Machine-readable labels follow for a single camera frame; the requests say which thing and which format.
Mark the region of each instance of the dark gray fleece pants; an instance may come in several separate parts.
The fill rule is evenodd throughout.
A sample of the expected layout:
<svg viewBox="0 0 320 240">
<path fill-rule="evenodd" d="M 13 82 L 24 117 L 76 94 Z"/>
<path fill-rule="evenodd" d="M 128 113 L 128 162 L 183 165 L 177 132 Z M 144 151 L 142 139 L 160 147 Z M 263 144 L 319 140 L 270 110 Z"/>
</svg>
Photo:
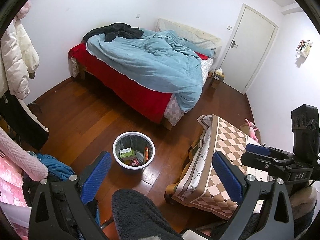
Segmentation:
<svg viewBox="0 0 320 240">
<path fill-rule="evenodd" d="M 120 240 L 158 236 L 162 240 L 182 240 L 146 196 L 132 189 L 120 189 L 112 196 L 112 213 Z"/>
</svg>

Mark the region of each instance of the floor plank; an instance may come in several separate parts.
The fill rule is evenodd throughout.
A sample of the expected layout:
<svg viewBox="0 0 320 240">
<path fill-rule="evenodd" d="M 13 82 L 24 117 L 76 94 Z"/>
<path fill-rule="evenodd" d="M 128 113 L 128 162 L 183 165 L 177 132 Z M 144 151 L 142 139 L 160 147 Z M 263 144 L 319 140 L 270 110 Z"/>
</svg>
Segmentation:
<svg viewBox="0 0 320 240">
<path fill-rule="evenodd" d="M 164 200 L 165 188 L 180 176 L 187 150 L 198 135 L 199 116 L 216 114 L 238 128 L 249 117 L 244 95 L 224 83 L 215 90 L 209 82 L 196 106 L 168 131 L 127 106 L 96 78 L 75 79 L 39 102 L 43 113 L 35 114 L 49 128 L 49 139 L 41 152 L 71 165 L 79 174 L 101 151 L 112 153 L 113 142 L 121 133 L 142 132 L 155 144 L 155 158 L 143 173 L 126 173 L 113 159 L 96 196 L 101 222 L 111 216 L 113 193 L 133 188 L 148 196 L 176 231 L 212 223 L 218 218 L 211 213 L 168 205 Z M 114 225 L 104 232 L 110 239 L 118 239 Z"/>
</svg>

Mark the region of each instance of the white wall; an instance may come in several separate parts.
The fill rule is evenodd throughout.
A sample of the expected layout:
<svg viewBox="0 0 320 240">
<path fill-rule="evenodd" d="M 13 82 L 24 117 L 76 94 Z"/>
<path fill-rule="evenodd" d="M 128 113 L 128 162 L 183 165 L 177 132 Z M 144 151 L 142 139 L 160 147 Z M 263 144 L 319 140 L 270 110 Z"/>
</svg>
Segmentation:
<svg viewBox="0 0 320 240">
<path fill-rule="evenodd" d="M 311 39 L 307 59 L 295 56 L 301 40 Z M 320 35 L 304 12 L 284 17 L 268 58 L 247 91 L 263 143 L 293 150 L 291 111 L 303 104 L 320 110 Z"/>
<path fill-rule="evenodd" d="M 93 28 L 124 22 L 154 29 L 159 0 L 31 0 L 22 23 L 40 57 L 26 103 L 71 76 L 68 51 Z"/>
<path fill-rule="evenodd" d="M 280 26 L 283 19 L 281 7 L 272 0 L 166 0 L 163 17 L 211 33 L 223 41 L 222 55 L 241 7 L 246 4 Z"/>
</svg>

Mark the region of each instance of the blue gripper pad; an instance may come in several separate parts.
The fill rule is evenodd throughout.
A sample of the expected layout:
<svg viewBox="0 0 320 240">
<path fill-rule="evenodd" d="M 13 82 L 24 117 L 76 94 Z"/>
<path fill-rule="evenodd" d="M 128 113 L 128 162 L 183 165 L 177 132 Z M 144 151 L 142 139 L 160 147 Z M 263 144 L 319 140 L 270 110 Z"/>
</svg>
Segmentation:
<svg viewBox="0 0 320 240">
<path fill-rule="evenodd" d="M 87 166 L 80 176 L 80 180 L 86 177 L 81 186 L 81 200 L 85 205 L 92 201 L 111 167 L 111 155 L 109 152 L 102 152 L 97 160 Z"/>
<path fill-rule="evenodd" d="M 257 153 L 264 156 L 269 156 L 271 154 L 271 152 L 267 147 L 263 147 L 263 146 L 259 146 L 251 143 L 247 144 L 247 146 L 245 147 L 245 150 L 247 152 Z"/>
<path fill-rule="evenodd" d="M 246 191 L 244 174 L 224 156 L 222 152 L 215 152 L 212 156 L 212 167 L 216 171 L 230 199 L 241 203 Z"/>
</svg>

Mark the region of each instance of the green box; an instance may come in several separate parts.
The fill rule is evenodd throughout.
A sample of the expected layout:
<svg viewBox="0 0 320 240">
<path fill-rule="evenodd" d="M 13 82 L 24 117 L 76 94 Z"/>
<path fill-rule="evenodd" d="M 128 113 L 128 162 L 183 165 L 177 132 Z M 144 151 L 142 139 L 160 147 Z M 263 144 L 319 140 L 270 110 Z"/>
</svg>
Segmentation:
<svg viewBox="0 0 320 240">
<path fill-rule="evenodd" d="M 131 147 L 120 150 L 120 158 L 123 161 L 132 160 L 134 157 L 135 157 L 134 150 Z"/>
</svg>

